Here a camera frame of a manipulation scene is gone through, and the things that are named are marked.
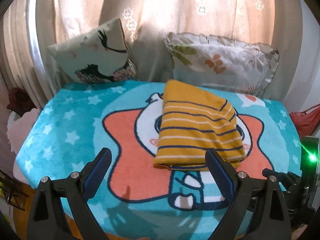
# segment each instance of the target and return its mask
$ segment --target dark red cloth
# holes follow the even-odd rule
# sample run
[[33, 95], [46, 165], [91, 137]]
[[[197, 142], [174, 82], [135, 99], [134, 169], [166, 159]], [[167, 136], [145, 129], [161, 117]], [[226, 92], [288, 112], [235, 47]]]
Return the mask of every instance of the dark red cloth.
[[289, 116], [298, 131], [300, 139], [304, 136], [312, 135], [320, 123], [320, 104], [303, 112], [292, 112]]
[[36, 108], [28, 93], [21, 88], [12, 88], [9, 90], [9, 102], [7, 109], [16, 112], [20, 116]]

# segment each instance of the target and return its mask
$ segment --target yellow striped shirt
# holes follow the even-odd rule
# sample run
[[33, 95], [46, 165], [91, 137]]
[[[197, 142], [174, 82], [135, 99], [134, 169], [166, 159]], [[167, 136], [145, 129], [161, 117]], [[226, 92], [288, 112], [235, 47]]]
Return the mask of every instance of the yellow striped shirt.
[[204, 156], [209, 148], [215, 148], [234, 167], [246, 157], [233, 106], [200, 88], [168, 81], [155, 166], [207, 170]]

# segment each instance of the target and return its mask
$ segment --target blue blanket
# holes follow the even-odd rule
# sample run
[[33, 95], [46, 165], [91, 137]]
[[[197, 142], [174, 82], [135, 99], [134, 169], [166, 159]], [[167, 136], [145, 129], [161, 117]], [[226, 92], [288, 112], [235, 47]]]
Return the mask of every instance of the blue blanket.
[[[101, 148], [112, 164], [88, 205], [108, 233], [137, 239], [207, 239], [228, 203], [208, 171], [153, 167], [165, 84], [69, 84], [41, 112], [17, 156], [32, 187], [41, 177], [67, 177]], [[247, 158], [238, 170], [262, 178], [264, 168], [300, 172], [299, 137], [284, 106], [250, 95], [210, 91], [237, 111]], [[63, 207], [71, 215], [66, 200]], [[244, 232], [250, 212], [239, 229]]]

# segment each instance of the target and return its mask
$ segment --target beige curtain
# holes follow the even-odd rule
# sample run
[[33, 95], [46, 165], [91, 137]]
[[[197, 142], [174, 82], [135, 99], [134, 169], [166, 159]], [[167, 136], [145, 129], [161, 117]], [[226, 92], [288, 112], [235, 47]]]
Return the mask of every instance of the beige curtain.
[[89, 31], [120, 17], [130, 59], [142, 80], [172, 77], [165, 58], [163, 34], [168, 31], [214, 34], [246, 42], [271, 44], [274, 0], [56, 0], [62, 22], [57, 40]]
[[[46, 47], [113, 17], [121, 19], [130, 59], [144, 81], [173, 77], [162, 41], [168, 31], [221, 35], [278, 48], [281, 64], [265, 98], [284, 98], [298, 64], [300, 0], [15, 0], [4, 17], [3, 36], [0, 32], [5, 48], [1, 72], [7, 87], [24, 88], [35, 105], [43, 107], [72, 81]], [[32, 41], [38, 49], [29, 46]]]

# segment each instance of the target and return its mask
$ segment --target floral pillow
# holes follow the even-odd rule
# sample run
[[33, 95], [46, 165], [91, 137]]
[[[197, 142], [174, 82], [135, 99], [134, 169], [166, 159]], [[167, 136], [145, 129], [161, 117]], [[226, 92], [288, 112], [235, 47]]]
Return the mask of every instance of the floral pillow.
[[140, 80], [128, 58], [119, 18], [89, 33], [48, 46], [48, 50], [58, 65], [79, 83]]
[[262, 96], [278, 67], [279, 52], [220, 36], [168, 33], [174, 79], [185, 83]]

